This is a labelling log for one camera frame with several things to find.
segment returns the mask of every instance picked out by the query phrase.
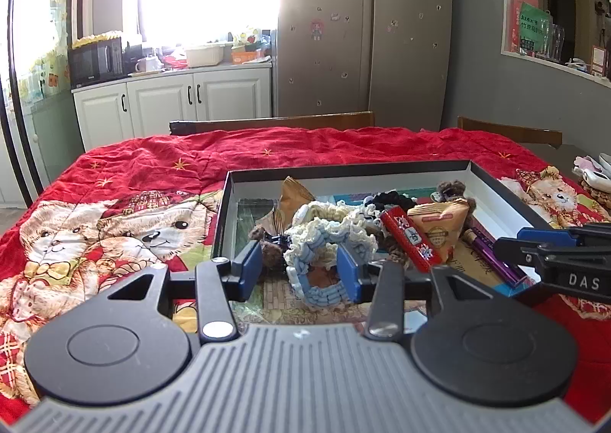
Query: microwave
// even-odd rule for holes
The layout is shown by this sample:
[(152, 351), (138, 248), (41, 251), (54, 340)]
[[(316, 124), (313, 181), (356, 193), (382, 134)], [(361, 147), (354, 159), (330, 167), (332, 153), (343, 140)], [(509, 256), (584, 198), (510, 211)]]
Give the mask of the microwave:
[(70, 81), (80, 88), (125, 78), (121, 38), (96, 41), (68, 50)]

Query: cabinet door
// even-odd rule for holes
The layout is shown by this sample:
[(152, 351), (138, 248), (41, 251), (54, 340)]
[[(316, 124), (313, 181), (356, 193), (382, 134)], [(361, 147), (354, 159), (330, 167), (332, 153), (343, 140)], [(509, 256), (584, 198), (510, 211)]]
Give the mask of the cabinet door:
[(134, 137), (125, 83), (74, 94), (85, 150)]
[(129, 81), (127, 91), (136, 136), (169, 135), (170, 121), (196, 119), (193, 75)]
[(243, 68), (193, 75), (197, 120), (270, 117), (270, 70)]

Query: bear nose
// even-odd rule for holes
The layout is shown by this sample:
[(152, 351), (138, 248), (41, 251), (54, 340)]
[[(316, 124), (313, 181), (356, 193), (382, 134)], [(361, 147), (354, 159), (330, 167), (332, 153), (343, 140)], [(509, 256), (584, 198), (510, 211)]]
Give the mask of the bear nose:
[(142, 241), (144, 243), (150, 243), (152, 242), (155, 238), (157, 238), (159, 235), (161, 234), (160, 231), (155, 231), (154, 233), (151, 233), (150, 235), (146, 235), (145, 237), (142, 238)]

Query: refrigerator door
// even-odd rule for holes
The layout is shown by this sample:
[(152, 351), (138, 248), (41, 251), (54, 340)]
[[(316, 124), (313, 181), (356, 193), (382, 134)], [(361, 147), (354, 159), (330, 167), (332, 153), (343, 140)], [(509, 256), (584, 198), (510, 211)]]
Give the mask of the refrigerator door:
[(369, 108), (379, 126), (438, 131), (451, 0), (374, 0)]
[(367, 108), (370, 0), (280, 0), (276, 113), (279, 116), (353, 112)]
[(11, 105), (36, 192), (84, 149), (68, 71), (67, 0), (8, 0)]

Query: green bag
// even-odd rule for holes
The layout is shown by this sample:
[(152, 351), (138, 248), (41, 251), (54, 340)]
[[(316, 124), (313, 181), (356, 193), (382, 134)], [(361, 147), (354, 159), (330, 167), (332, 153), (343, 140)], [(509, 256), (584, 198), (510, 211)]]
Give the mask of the green bag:
[(550, 16), (540, 8), (522, 2), (520, 7), (520, 53), (545, 53)]

